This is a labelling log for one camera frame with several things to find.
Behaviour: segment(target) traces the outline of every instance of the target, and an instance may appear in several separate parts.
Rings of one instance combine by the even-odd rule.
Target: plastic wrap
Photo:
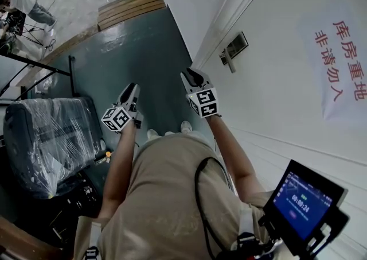
[[[88,104],[80,99],[33,99],[7,108],[4,138],[11,167],[34,197],[67,192],[62,184],[93,163],[100,150]]]

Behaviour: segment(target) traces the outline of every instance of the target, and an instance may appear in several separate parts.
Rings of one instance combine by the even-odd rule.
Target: small display screen
[[[290,172],[273,202],[299,236],[306,239],[329,209],[332,199]]]

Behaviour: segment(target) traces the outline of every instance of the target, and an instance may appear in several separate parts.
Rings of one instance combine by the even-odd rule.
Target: black metal frame
[[[31,29],[27,29],[25,26],[28,25],[28,26],[31,26],[32,28]],[[37,45],[40,45],[40,46],[43,46],[43,43],[41,43],[37,38],[35,38],[34,35],[31,34],[31,32],[38,32],[40,30],[45,30],[44,28],[39,28],[38,26],[34,26],[34,25],[31,25],[31,24],[24,24],[23,28],[26,30],[25,32],[22,33],[22,36],[24,36],[27,40],[37,44]],[[29,37],[26,37],[24,34],[25,33],[29,33],[31,37],[34,38],[34,40],[32,40],[31,38]]]
[[[19,73],[21,73],[26,67],[28,66],[37,66],[40,68],[44,68],[50,71],[49,74],[47,74],[45,77],[43,77],[42,79],[40,79],[39,81],[37,81],[36,83],[34,83],[30,88],[28,88],[25,92],[23,92],[16,100],[19,100],[22,96],[26,95],[30,90],[32,90],[36,85],[38,85],[39,83],[43,82],[47,77],[53,75],[54,73],[59,73],[62,75],[66,75],[70,77],[70,83],[71,83],[71,92],[72,92],[72,96],[76,96],[75,93],[75,87],[74,87],[74,81],[73,81],[73,72],[72,72],[72,62],[74,61],[74,57],[69,55],[69,72],[57,69],[57,68],[53,68],[50,67],[48,65],[45,64],[41,64],[39,62],[27,59],[27,58],[23,58],[21,56],[18,55],[14,55],[14,54],[7,54],[7,55],[3,55],[4,57],[10,58],[10,59],[14,59],[23,63],[26,63],[26,65],[20,70],[18,71],[18,73],[16,75],[14,75],[14,77],[3,87],[3,89],[1,89],[0,91],[0,97],[5,93],[5,91],[10,87],[10,83],[19,75]]]

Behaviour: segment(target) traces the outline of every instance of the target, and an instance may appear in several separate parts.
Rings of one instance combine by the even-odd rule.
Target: blue screen
[[[290,172],[273,202],[299,236],[306,239],[329,209],[332,199]]]

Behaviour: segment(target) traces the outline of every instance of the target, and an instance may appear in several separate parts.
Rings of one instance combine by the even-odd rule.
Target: person in white shirt
[[[22,11],[34,21],[50,26],[50,30],[57,21],[37,0],[0,0],[0,9],[7,12]]]

